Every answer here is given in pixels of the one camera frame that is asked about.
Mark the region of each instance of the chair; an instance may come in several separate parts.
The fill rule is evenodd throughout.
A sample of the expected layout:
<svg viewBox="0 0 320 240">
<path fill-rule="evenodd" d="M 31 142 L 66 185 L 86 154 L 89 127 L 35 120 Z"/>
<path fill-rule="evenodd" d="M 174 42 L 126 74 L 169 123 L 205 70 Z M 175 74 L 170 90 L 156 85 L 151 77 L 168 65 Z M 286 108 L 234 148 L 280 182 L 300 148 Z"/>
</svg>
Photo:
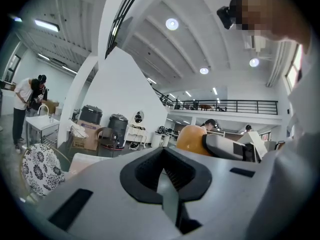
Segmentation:
<svg viewBox="0 0 320 240">
<path fill-rule="evenodd" d="M 100 145 L 112 146 L 112 157 L 114 157 L 115 144 L 118 141 L 118 133 L 111 128 L 102 127 L 96 130 L 96 136 L 98 139 L 98 147 L 96 149 L 96 155 L 99 154 Z"/>
<path fill-rule="evenodd" d="M 56 154 L 60 154 L 70 163 L 69 159 L 54 147 L 40 143 L 28 147 L 21 158 L 20 176 L 23 186 L 26 186 L 26 183 L 37 194 L 37 198 L 47 196 L 65 181 Z M 37 202 L 37 198 L 32 196 L 33 193 L 28 189 L 26 191 L 33 201 Z"/>
</svg>

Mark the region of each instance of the black trash can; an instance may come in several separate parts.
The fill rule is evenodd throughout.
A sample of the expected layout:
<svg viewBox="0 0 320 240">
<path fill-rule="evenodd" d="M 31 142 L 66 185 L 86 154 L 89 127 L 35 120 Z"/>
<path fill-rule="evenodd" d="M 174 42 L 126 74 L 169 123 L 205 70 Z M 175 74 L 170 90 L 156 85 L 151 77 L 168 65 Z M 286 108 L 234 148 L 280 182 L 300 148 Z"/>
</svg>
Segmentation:
<svg viewBox="0 0 320 240">
<path fill-rule="evenodd" d="M 108 127 L 118 133 L 118 141 L 115 144 L 116 148 L 121 149 L 125 143 L 128 119 L 121 114 L 112 114 L 109 119 Z"/>
<path fill-rule="evenodd" d="M 80 120 L 100 125 L 102 110 L 96 106 L 86 105 L 81 110 Z"/>
</svg>

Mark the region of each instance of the black pants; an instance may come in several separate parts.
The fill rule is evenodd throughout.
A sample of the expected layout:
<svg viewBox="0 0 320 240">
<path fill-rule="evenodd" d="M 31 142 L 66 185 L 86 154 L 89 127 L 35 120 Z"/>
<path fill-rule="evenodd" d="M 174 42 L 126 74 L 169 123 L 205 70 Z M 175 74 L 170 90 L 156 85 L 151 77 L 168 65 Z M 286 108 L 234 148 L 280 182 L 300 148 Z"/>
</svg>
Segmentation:
<svg viewBox="0 0 320 240">
<path fill-rule="evenodd" d="M 18 140 L 21 138 L 22 130 L 24 128 L 24 121 L 26 116 L 26 110 L 14 109 L 13 111 L 13 126 L 12 126 L 12 137 L 13 143 L 18 144 Z"/>
</svg>

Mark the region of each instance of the sink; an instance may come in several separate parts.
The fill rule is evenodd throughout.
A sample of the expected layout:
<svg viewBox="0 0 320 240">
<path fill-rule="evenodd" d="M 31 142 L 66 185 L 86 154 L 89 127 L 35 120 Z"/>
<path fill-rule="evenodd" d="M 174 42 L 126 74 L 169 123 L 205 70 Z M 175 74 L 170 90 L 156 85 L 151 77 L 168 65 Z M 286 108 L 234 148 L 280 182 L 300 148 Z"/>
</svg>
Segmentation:
<svg viewBox="0 0 320 240">
<path fill-rule="evenodd" d="M 53 119 L 53 121 L 50 122 L 50 120 L 52 119 L 50 119 L 50 117 L 47 115 L 27 117 L 25 120 L 34 128 L 38 129 L 39 131 L 43 131 L 47 128 L 60 124 L 60 121 L 56 119 Z"/>
</svg>

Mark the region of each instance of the round mirror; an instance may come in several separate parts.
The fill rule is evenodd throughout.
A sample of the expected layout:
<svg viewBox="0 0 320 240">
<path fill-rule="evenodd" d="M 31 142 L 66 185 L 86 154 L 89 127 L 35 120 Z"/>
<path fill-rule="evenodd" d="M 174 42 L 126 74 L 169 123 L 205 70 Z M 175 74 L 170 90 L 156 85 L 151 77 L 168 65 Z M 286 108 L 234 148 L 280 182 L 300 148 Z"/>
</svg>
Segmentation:
<svg viewBox="0 0 320 240">
<path fill-rule="evenodd" d="M 145 118 L 145 115 L 142 111 L 138 111 L 136 113 L 136 115 L 134 116 L 134 121 L 137 123 L 137 124 L 140 124 L 143 119 Z"/>
</svg>

